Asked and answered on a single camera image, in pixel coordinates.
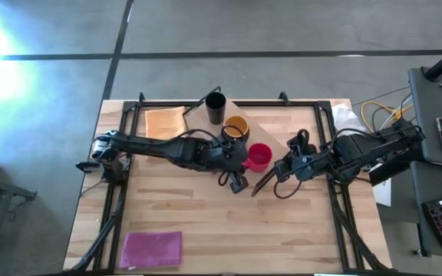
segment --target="wooden table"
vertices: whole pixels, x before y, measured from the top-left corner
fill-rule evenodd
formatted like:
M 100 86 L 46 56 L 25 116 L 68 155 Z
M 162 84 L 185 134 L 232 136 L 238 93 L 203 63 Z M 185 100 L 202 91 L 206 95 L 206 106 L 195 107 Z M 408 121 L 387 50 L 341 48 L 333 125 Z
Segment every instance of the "wooden table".
M 351 105 L 346 99 L 330 101 L 332 105 Z M 96 134 L 118 129 L 122 106 L 122 100 L 104 101 Z M 140 112 L 137 129 L 140 136 L 145 134 L 145 110 L 148 109 L 141 108 Z M 299 129 L 305 128 L 311 134 L 310 143 L 319 146 L 315 115 L 311 108 L 242 107 L 242 110 L 282 145 Z M 328 125 L 324 123 L 324 127 L 326 136 L 330 137 Z M 229 187 L 219 187 L 216 182 L 206 181 L 204 176 L 169 163 L 158 165 L 148 162 L 145 156 L 135 156 L 117 265 L 120 264 L 122 241 L 127 232 L 181 231 L 181 266 L 137 273 L 341 272 L 325 177 L 305 182 L 293 197 L 280 200 L 273 195 L 273 183 L 252 198 L 250 193 L 255 183 L 250 183 L 250 187 L 240 194 L 233 195 Z M 83 189 L 95 184 L 99 178 L 99 173 L 87 175 Z M 292 185 L 281 187 L 283 192 L 292 189 Z M 64 268 L 75 265 L 97 237 L 106 190 L 106 185 L 98 186 L 80 199 Z M 356 180 L 350 185 L 349 192 L 360 236 L 378 259 L 391 267 L 371 186 Z M 354 264 L 350 240 L 347 236 L 345 240 L 349 258 Z M 105 246 L 104 257 L 109 254 L 107 249 Z M 116 273 L 130 271 L 117 267 Z

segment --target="pink cloth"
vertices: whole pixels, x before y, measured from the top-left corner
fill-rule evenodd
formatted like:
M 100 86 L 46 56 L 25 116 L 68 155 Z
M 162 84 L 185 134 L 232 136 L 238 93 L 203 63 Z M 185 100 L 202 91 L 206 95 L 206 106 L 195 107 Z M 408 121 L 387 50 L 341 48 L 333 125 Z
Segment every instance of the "pink cloth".
M 182 232 L 127 233 L 120 268 L 180 265 Z

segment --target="black wire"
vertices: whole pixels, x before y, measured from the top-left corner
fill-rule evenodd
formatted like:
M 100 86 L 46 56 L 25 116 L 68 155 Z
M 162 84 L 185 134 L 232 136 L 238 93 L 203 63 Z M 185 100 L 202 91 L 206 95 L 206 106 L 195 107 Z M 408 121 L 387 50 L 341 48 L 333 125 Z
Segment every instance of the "black wire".
M 294 191 L 292 191 L 290 194 L 288 194 L 288 195 L 284 195 L 284 196 L 280 196 L 278 193 L 277 193 L 277 185 L 279 185 L 279 181 L 278 182 L 276 182 L 275 183 L 275 185 L 274 185 L 274 196 L 276 197 L 276 198 L 278 198 L 278 199 L 288 199 L 288 198 L 290 198 L 290 197 L 292 197 L 294 194 L 296 194 L 296 192 L 299 190 L 299 188 L 301 187 L 301 184 L 303 183 L 303 181 L 300 181 L 299 183 L 298 183 L 298 185 L 296 186 L 296 189 L 294 189 Z
M 374 115 L 376 115 L 376 113 L 379 110 L 386 110 L 388 113 L 391 113 L 391 111 L 389 111 L 388 109 L 384 108 L 384 107 L 379 107 L 378 109 L 376 109 L 375 111 L 373 111 L 373 114 L 371 115 L 371 126 L 373 127 L 373 131 L 376 132 L 376 125 L 374 124 Z
M 100 134 L 100 135 L 98 135 L 98 136 L 96 136 L 94 139 L 93 139 L 93 141 L 91 141 L 91 143 L 95 143 L 95 141 L 96 140 L 98 140 L 100 137 L 102 137 L 103 136 L 103 134 Z
M 371 181 L 369 181 L 369 180 L 367 180 L 367 179 L 363 179 L 363 178 L 361 178 L 361 177 L 355 177 L 355 179 L 359 179 L 359 180 L 362 180 L 362 181 L 365 181 L 365 182 L 368 182 L 368 183 L 371 183 Z
M 16 220 L 16 211 L 18 211 L 18 209 L 20 207 L 22 207 L 23 205 L 28 204 L 28 203 L 29 203 L 29 201 L 26 201 L 26 200 L 23 202 L 20 202 L 12 210 L 8 211 L 8 214 L 9 214 L 8 220 L 10 222 L 14 222 Z
M 387 95 L 390 95 L 390 94 L 396 93 L 396 92 L 398 92 L 398 91 L 402 91 L 402 90 L 404 90 L 404 89 L 407 89 L 407 88 L 409 88 L 409 87 L 410 87 L 410 85 L 409 85 L 409 86 L 406 86 L 406 87 L 398 88 L 397 90 L 393 90 L 393 91 L 390 91 L 390 92 L 388 92 L 388 93 L 381 94 L 381 95 L 379 95 L 379 96 L 372 97 L 372 98 L 369 98 L 369 99 L 367 99 L 367 100 L 360 101 L 359 103 L 354 103 L 352 106 L 357 106 L 357 105 L 362 104 L 362 103 L 365 103 L 365 102 L 367 102 L 367 101 L 369 101 L 369 100 L 376 100 L 376 99 L 378 99 L 379 97 L 384 97 L 384 96 L 387 96 Z
M 227 182 L 228 182 L 228 179 L 229 179 L 229 171 L 223 171 L 223 172 L 221 172 L 221 175 L 220 175 L 219 178 L 218 178 L 218 185 L 219 185 L 219 186 L 224 186 L 224 185 L 226 185 Z
M 121 156 L 119 156 L 119 159 L 121 157 L 127 156 L 127 153 L 122 154 Z M 124 174 L 129 168 L 130 168 L 130 164 L 132 164 L 132 162 L 134 161 L 134 155 L 132 155 L 130 157 L 130 162 L 129 164 L 127 164 L 123 169 L 122 169 L 122 174 Z M 80 197 L 82 197 L 86 192 L 90 191 L 91 189 L 95 188 L 96 186 L 100 185 L 101 183 L 104 183 L 105 179 L 101 179 L 99 182 L 97 182 L 96 184 L 93 184 L 92 187 L 88 187 L 86 188 L 83 192 L 81 192 Z
M 296 137 L 298 138 L 298 144 L 295 146 L 298 147 L 299 153 L 304 153 L 308 149 L 308 143 L 310 141 L 310 132 L 305 129 L 301 129 L 296 134 Z
M 105 183 L 104 179 L 100 179 L 100 181 L 95 183 L 95 184 L 93 184 L 92 187 L 86 188 L 83 192 L 81 192 L 80 197 L 82 197 L 86 192 L 90 191 L 91 189 L 93 189 L 94 187 L 100 185 L 101 183 Z

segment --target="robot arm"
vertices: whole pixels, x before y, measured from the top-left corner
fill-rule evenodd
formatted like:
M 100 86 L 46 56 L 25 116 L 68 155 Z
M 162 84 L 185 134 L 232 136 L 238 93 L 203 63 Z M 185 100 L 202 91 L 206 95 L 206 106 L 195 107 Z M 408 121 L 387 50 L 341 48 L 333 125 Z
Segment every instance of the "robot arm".
M 321 146 L 320 153 L 316 152 L 314 145 L 308 144 L 308 131 L 300 130 L 288 141 L 290 152 L 275 161 L 272 176 L 276 176 L 281 183 L 291 175 L 304 182 L 329 174 L 337 182 L 348 185 L 363 167 L 375 166 L 380 160 L 382 165 L 370 172 L 371 184 L 376 185 L 408 169 L 412 160 L 422 156 L 421 141 L 424 135 L 418 126 L 405 120 L 375 133 L 338 136 L 346 130 L 339 130 L 330 143 Z M 257 183 L 252 196 L 269 180 L 270 177 L 267 177 Z
M 164 158 L 173 165 L 197 172 L 226 172 L 234 193 L 248 186 L 242 176 L 247 152 L 240 140 L 228 141 L 222 137 L 210 141 L 194 137 L 156 140 L 110 130 L 97 138 L 91 157 L 103 164 L 105 178 L 114 181 L 124 169 L 119 161 L 121 153 Z

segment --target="concrete floor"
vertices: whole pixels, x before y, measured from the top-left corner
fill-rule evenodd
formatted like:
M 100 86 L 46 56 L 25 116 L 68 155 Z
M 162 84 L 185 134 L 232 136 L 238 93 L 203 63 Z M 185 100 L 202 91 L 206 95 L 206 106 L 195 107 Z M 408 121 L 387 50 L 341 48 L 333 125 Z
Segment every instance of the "concrete floor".
M 113 53 L 125 6 L 126 0 L 0 0 L 0 54 Z M 123 52 L 424 49 L 442 49 L 442 0 L 136 1 Z M 121 61 L 110 98 L 199 98 L 221 85 L 230 97 L 274 98 L 283 90 L 293 98 L 357 103 L 407 86 L 408 68 L 439 59 Z M 0 177 L 38 190 L 36 201 L 5 223 L 0 275 L 61 270 L 83 179 L 74 164 L 87 157 L 110 63 L 0 61 Z M 379 101 L 397 106 L 408 93 Z M 395 268 L 442 274 L 441 257 L 411 255 L 418 247 L 414 225 L 383 226 Z

